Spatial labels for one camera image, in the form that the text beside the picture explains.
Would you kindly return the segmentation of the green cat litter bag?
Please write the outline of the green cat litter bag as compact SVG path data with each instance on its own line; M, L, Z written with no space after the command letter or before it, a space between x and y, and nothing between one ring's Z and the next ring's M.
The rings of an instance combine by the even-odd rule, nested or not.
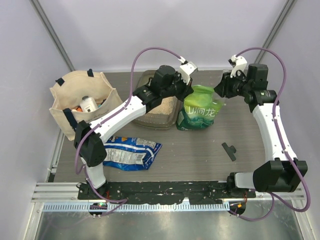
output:
M194 85L192 88L194 92L184 99L176 119L176 128L180 131L202 130L212 126L222 108L213 102L214 98L222 98L213 87Z

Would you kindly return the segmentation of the black bag clip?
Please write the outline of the black bag clip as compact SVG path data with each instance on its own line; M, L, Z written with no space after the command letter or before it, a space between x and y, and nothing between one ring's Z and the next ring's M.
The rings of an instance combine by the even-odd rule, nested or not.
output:
M237 159L235 156L235 153L237 152L236 148L233 145L228 146L226 142L223 142L221 145L231 161L234 162Z

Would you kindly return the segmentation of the clear plastic scoop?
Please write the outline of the clear plastic scoop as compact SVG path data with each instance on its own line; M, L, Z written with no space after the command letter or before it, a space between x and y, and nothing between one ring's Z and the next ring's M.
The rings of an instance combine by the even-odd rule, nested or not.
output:
M212 100L213 103L215 103L219 107L223 107L226 105L226 98L214 98Z

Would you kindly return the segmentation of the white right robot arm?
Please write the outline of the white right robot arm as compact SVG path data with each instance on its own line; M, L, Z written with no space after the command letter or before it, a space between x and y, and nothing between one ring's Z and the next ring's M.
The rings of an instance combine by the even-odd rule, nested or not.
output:
M286 136L275 90L268 89L268 67L253 63L247 73L226 71L214 91L222 98L241 96L255 118L265 152L265 163L253 172L232 172L226 193L233 198L244 189L258 192L292 193L299 186L299 173L308 171L306 161L298 160Z

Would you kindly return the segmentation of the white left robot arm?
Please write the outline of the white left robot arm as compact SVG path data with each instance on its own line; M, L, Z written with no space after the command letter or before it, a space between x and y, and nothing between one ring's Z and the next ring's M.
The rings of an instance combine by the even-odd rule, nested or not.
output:
M89 194L100 200L107 192L103 161L107 157L105 142L122 127L158 107L162 100L176 97L182 101L192 90L191 75L198 70L192 62L187 62L175 70L168 65L160 66L148 82L135 91L130 98L104 116L87 123L77 124L74 147L85 166Z

